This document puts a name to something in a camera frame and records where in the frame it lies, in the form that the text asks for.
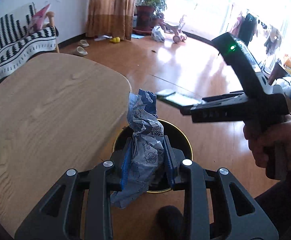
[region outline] black and white patterned blanket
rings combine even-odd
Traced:
[[[34,54],[55,50],[55,31],[47,27],[27,36],[34,4],[26,4],[0,18],[0,79],[13,73]]]

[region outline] silver screw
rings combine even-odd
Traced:
[[[76,173],[76,171],[74,169],[69,169],[69,170],[67,170],[66,175],[73,176],[75,173]]]
[[[226,169],[226,168],[221,168],[221,169],[219,169],[219,171],[220,171],[220,173],[221,173],[222,175],[227,175],[227,174],[229,174],[229,171],[228,171],[228,169]]]
[[[104,167],[111,167],[113,165],[113,162],[112,161],[105,161],[104,163],[103,163],[103,166]]]
[[[183,163],[183,165],[185,165],[185,166],[191,166],[191,165],[192,165],[192,161],[189,160],[189,159],[184,159],[184,160],[182,161],[182,163]]]

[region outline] black trash can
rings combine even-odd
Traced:
[[[169,137],[171,147],[183,151],[185,158],[193,160],[192,147],[185,134],[175,125],[167,121],[161,119],[158,119],[158,121],[163,125],[164,135],[167,135]],[[122,150],[124,148],[127,138],[132,137],[132,134],[133,130],[131,127],[128,126],[124,128],[114,141],[113,152],[117,150]],[[169,190],[171,190],[171,188],[169,187],[169,184],[167,182],[167,176],[166,174],[164,174],[159,184],[155,186],[149,185],[149,190],[147,191],[147,193],[163,193]]]

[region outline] gold rim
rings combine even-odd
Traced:
[[[172,124],[172,123],[170,123],[170,122],[168,122],[168,121],[165,121],[165,120],[162,120],[162,119],[158,119],[158,121],[160,121],[160,122],[165,122],[165,123],[170,124],[170,125],[172,125],[173,127],[177,128],[174,124]],[[190,151],[191,151],[191,161],[193,161],[193,151],[192,151],[192,146],[191,146],[191,144],[190,144],[188,138],[186,137],[186,135],[185,135],[185,134],[184,134],[184,133],[183,133],[179,128],[177,128],[177,129],[178,129],[178,131],[179,131],[180,133],[182,133],[182,135],[185,137],[186,141],[188,142],[188,144],[189,144],[189,146],[190,146]],[[119,138],[119,136],[120,136],[121,133],[122,133],[122,131],[119,132],[119,134],[117,135],[117,137],[116,137],[115,140],[114,140],[114,144],[113,144],[113,148],[112,148],[112,151],[113,151],[113,152],[114,152],[114,148],[115,148],[115,143],[117,142],[117,140],[118,140],[118,138]],[[168,191],[170,191],[170,190],[172,190],[172,189],[171,189],[171,188],[167,188],[167,189],[164,189],[164,190],[158,190],[158,191],[151,191],[151,190],[148,190],[147,193],[157,194],[157,193],[168,192]]]

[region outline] triangular cutout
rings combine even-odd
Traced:
[[[249,202],[238,186],[234,183],[231,183],[229,186],[237,215],[241,217],[253,213],[255,211],[254,206]]]
[[[62,185],[49,199],[45,206],[41,209],[41,212],[48,216],[57,217],[60,210],[61,201],[65,192],[65,185]]]

